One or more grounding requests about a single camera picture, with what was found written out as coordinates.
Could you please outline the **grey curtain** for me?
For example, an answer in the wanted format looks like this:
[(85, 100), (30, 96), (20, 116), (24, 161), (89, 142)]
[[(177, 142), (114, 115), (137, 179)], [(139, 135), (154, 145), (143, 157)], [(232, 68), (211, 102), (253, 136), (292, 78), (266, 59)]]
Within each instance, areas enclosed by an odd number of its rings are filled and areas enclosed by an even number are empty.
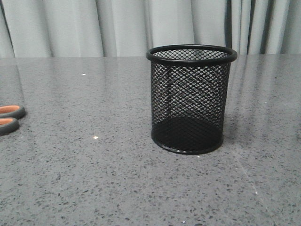
[(298, 0), (3, 0), (0, 56), (134, 57), (172, 44), (299, 54)]

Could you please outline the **black mesh metal bucket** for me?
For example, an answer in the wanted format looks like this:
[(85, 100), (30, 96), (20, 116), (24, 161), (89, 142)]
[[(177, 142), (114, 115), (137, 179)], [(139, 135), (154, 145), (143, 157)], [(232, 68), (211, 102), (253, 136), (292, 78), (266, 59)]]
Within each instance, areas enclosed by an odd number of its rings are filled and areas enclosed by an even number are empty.
[(181, 44), (148, 50), (151, 137), (180, 154), (203, 154), (223, 143), (223, 124), (235, 50)]

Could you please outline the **grey orange handled scissors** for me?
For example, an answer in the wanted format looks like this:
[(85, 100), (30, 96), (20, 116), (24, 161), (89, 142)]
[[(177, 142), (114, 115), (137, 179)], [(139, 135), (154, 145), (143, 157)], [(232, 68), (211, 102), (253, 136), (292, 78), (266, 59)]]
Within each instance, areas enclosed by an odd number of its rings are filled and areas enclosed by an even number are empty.
[(0, 107), (0, 135), (7, 135), (19, 129), (18, 120), (26, 115), (25, 108), (19, 105)]

